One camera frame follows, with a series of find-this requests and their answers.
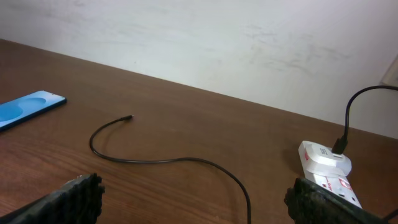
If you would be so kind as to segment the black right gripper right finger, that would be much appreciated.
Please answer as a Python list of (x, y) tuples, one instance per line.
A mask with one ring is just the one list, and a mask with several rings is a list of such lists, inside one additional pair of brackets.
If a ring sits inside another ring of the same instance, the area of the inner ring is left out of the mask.
[(387, 224), (312, 181), (297, 178), (284, 202), (295, 224)]

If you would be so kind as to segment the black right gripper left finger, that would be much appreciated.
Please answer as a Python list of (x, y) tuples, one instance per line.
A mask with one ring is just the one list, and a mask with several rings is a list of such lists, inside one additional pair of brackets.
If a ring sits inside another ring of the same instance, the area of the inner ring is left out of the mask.
[(68, 181), (60, 189), (1, 217), (2, 224), (96, 224), (105, 187), (96, 173)]

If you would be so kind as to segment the blue Samsung Galaxy smartphone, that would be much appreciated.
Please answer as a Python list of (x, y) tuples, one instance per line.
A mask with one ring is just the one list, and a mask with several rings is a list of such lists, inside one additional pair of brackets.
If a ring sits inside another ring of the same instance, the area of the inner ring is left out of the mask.
[(64, 96), (40, 90), (3, 103), (1, 104), (1, 131), (13, 128), (66, 102), (67, 99)]

